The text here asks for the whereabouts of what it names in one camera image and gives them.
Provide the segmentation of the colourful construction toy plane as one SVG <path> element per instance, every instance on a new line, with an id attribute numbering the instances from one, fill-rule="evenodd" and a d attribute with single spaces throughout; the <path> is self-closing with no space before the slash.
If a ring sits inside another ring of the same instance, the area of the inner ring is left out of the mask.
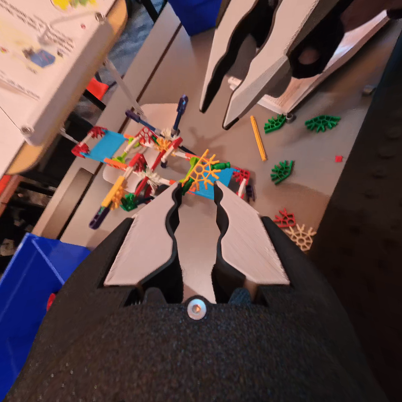
<path id="1" fill-rule="evenodd" d="M 148 204 L 176 183 L 177 180 L 164 178 L 157 172 L 158 168 L 167 167 L 170 157 L 183 158 L 190 164 L 189 170 L 193 167 L 198 155 L 185 149 L 179 130 L 187 105 L 188 96 L 184 94 L 178 101 L 177 115 L 170 129 L 159 129 L 148 123 L 141 111 L 127 110 L 126 116 L 139 125 L 134 133 L 117 133 L 94 126 L 74 146 L 72 153 L 75 156 L 100 162 L 117 174 L 111 181 L 111 189 L 91 219 L 89 228 L 98 229 L 108 213 L 115 209 L 131 212 L 142 204 Z M 246 185 L 251 185 L 248 170 L 231 165 L 231 168 L 219 173 L 218 180 L 227 187 L 233 180 L 238 186 L 234 192 L 248 202 L 245 194 Z M 207 191 L 202 189 L 200 192 L 189 193 L 213 199 L 212 187 Z"/>

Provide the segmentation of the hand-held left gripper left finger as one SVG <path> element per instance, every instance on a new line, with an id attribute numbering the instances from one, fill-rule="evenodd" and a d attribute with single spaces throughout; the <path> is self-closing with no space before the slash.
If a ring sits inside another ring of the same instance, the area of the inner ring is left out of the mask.
<path id="1" fill-rule="evenodd" d="M 175 231 L 182 184 L 169 186 L 134 217 L 104 286 L 134 286 L 145 292 L 158 288 L 170 304 L 183 300 L 183 273 Z"/>

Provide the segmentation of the black perforated pad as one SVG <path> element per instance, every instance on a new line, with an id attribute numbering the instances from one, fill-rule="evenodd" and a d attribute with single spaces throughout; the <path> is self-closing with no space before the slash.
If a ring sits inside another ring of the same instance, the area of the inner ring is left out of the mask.
<path id="1" fill-rule="evenodd" d="M 401 73 L 399 35 L 310 252 L 389 401 L 402 400 Z"/>

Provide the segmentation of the red fan connector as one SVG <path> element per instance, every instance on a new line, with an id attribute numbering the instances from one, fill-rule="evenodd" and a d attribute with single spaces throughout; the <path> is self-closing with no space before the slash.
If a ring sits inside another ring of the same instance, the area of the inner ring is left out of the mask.
<path id="1" fill-rule="evenodd" d="M 279 215 L 275 215 L 273 222 L 279 228 L 293 228 L 296 225 L 294 213 L 288 212 L 285 207 L 279 210 Z"/>

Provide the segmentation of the yellow plastic rod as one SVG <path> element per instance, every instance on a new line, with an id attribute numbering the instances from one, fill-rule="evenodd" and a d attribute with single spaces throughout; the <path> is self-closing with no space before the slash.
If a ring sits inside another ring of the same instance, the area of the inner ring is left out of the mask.
<path id="1" fill-rule="evenodd" d="M 253 132 L 254 132 L 257 147 L 259 149 L 261 160 L 266 161 L 267 160 L 267 154 L 266 154 L 264 146 L 263 146 L 262 138 L 261 138 L 261 135 L 259 133 L 259 128 L 258 128 L 256 119 L 255 119 L 255 117 L 253 115 L 250 116 L 250 121 L 251 121 L 251 124 L 252 124 Z"/>

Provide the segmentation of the white snowflake connector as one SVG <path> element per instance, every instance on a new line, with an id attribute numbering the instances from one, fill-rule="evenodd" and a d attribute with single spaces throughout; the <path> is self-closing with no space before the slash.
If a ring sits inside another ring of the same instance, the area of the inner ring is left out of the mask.
<path id="1" fill-rule="evenodd" d="M 305 225 L 295 224 L 294 227 L 284 229 L 291 241 L 304 253 L 307 253 L 313 244 L 317 232 L 313 228 L 305 229 Z"/>

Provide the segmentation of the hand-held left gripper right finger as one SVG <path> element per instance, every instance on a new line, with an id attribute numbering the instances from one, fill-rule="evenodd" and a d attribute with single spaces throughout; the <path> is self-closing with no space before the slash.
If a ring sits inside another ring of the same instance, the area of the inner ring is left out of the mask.
<path id="1" fill-rule="evenodd" d="M 220 181 L 214 183 L 214 202 L 219 237 L 211 280 L 216 303 L 228 303 L 238 288 L 253 300 L 259 287 L 290 285 L 259 213 Z"/>

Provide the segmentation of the green fan connector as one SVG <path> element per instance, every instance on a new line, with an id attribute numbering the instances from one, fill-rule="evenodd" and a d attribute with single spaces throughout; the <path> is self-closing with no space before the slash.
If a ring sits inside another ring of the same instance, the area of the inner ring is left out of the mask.
<path id="1" fill-rule="evenodd" d="M 286 122 L 286 116 L 284 114 L 278 114 L 277 117 L 272 117 L 268 119 L 268 121 L 264 124 L 264 133 L 268 134 L 273 131 L 279 130 L 282 128 L 284 123 Z"/>
<path id="2" fill-rule="evenodd" d="M 293 171 L 294 161 L 293 160 L 284 160 L 275 164 L 271 169 L 271 181 L 274 185 L 278 185 L 279 183 L 286 180 Z"/>
<path id="3" fill-rule="evenodd" d="M 319 115 L 305 121 L 305 127 L 316 133 L 325 132 L 327 129 L 333 129 L 341 120 L 341 117 L 332 115 Z"/>

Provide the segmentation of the person's right hand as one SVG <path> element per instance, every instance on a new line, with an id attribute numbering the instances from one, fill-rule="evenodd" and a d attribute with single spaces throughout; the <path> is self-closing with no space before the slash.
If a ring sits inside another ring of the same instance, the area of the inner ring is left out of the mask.
<path id="1" fill-rule="evenodd" d="M 344 27 L 344 32 L 352 31 L 366 22 L 370 21 L 378 14 L 386 11 L 390 19 L 401 19 L 402 1 L 401 0 L 354 0 L 341 14 L 340 20 Z"/>

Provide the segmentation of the wooden and white book stand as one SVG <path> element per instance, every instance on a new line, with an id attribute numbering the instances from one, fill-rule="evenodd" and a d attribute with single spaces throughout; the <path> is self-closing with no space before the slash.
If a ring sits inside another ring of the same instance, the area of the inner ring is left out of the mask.
<path id="1" fill-rule="evenodd" d="M 1 177 L 31 169 L 128 20 L 128 1 L 1 1 Z"/>

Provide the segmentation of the red tote bag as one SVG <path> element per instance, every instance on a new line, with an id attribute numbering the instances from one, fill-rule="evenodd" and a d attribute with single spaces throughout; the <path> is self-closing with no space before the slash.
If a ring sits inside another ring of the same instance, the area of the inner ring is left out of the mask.
<path id="1" fill-rule="evenodd" d="M 103 97 L 107 93 L 109 86 L 105 83 L 98 81 L 96 78 L 91 78 L 91 81 L 88 83 L 86 90 L 91 93 L 95 98 L 102 101 Z"/>

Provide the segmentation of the printed instruction sheet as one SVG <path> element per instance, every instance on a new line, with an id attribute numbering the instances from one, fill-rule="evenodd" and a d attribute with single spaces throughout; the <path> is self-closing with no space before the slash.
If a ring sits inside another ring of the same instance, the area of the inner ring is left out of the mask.
<path id="1" fill-rule="evenodd" d="M 113 37 L 115 1 L 2 0 L 1 119 L 38 144 Z"/>

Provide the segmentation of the toy instruction booklet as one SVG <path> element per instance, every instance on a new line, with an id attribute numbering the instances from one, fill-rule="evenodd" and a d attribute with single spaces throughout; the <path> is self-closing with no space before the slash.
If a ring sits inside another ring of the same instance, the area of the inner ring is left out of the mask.
<path id="1" fill-rule="evenodd" d="M 280 97 L 274 98 L 266 94 L 258 101 L 258 104 L 280 115 L 287 115 L 292 112 L 316 87 L 347 63 L 388 21 L 389 17 L 384 10 L 367 23 L 345 33 L 321 74 L 304 79 L 293 77 L 286 91 Z"/>

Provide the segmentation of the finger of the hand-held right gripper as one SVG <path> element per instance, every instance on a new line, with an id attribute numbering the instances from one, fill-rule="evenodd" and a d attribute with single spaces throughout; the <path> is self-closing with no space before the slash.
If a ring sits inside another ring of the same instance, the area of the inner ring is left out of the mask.
<path id="1" fill-rule="evenodd" d="M 232 93 L 223 128 L 229 129 L 265 94 L 279 97 L 290 83 L 289 54 L 335 7 L 336 0 L 284 0 L 274 12 L 269 36 Z"/>
<path id="2" fill-rule="evenodd" d="M 199 110 L 202 113 L 209 108 L 224 76 L 233 66 L 240 46 L 259 18 L 258 4 L 258 0 L 221 2 L 200 98 Z"/>

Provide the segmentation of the orange fan connector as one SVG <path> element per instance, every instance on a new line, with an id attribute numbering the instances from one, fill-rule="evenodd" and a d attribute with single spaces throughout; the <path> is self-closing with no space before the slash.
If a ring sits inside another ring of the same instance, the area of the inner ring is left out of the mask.
<path id="1" fill-rule="evenodd" d="M 197 161 L 193 163 L 193 167 L 189 170 L 181 184 L 186 182 L 189 178 L 194 180 L 192 187 L 188 192 L 200 192 L 202 189 L 207 191 L 213 186 L 214 181 L 219 179 L 219 173 L 222 170 L 215 170 L 213 165 L 220 163 L 216 159 L 216 155 L 209 156 L 209 149 L 206 149 L 201 156 L 195 157 Z"/>

